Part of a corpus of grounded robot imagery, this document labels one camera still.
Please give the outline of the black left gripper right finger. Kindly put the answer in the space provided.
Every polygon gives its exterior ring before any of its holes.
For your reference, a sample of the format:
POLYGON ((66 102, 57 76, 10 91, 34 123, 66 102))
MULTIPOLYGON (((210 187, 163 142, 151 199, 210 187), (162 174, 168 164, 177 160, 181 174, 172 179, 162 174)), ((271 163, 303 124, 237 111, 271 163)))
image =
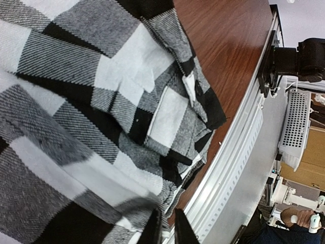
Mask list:
POLYGON ((182 209, 175 209, 175 243, 199 244, 185 213, 182 209))

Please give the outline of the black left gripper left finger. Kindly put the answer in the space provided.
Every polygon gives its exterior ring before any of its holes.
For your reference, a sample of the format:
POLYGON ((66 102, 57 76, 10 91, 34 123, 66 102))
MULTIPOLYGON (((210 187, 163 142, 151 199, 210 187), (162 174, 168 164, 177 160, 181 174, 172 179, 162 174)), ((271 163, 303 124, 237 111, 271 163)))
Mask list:
POLYGON ((162 214, 159 209, 154 209, 142 232, 142 243, 159 244, 162 242, 162 214))

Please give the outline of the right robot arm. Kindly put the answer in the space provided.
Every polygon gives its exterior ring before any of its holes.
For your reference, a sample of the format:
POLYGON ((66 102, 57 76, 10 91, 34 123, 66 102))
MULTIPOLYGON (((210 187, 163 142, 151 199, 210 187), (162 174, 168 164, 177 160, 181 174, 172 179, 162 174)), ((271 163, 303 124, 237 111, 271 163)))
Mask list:
POLYGON ((297 48, 276 47, 273 54, 277 75, 295 76, 303 82, 324 80, 324 39, 309 38, 297 48))

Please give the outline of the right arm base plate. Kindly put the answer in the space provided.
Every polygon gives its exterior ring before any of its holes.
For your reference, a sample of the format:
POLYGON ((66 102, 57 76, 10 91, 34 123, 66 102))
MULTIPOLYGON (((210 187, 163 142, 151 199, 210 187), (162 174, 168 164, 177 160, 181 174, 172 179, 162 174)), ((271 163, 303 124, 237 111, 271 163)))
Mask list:
POLYGON ((264 98, 267 98, 269 93, 274 95, 280 85, 279 66, 284 47, 280 47, 279 44, 277 31, 272 30, 257 73, 259 89, 264 98))

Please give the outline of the person hand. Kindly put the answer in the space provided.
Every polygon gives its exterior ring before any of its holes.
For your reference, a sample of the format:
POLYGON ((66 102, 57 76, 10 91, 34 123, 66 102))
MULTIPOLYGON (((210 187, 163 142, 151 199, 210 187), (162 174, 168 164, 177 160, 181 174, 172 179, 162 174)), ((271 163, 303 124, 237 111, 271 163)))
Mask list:
POLYGON ((294 223, 291 221, 291 217, 297 216, 296 224, 300 227, 309 228, 310 219, 313 215, 314 212, 312 210, 298 210, 291 207, 283 210, 280 214, 280 218, 286 227, 290 228, 294 225, 294 223))

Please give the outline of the black white checked shirt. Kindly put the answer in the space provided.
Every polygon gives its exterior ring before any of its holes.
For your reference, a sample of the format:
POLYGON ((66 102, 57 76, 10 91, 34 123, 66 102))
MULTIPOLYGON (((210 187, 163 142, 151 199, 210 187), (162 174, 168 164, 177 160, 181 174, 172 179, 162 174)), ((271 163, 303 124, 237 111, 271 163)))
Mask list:
POLYGON ((173 1, 1 1, 1 243, 168 235, 224 122, 173 1))

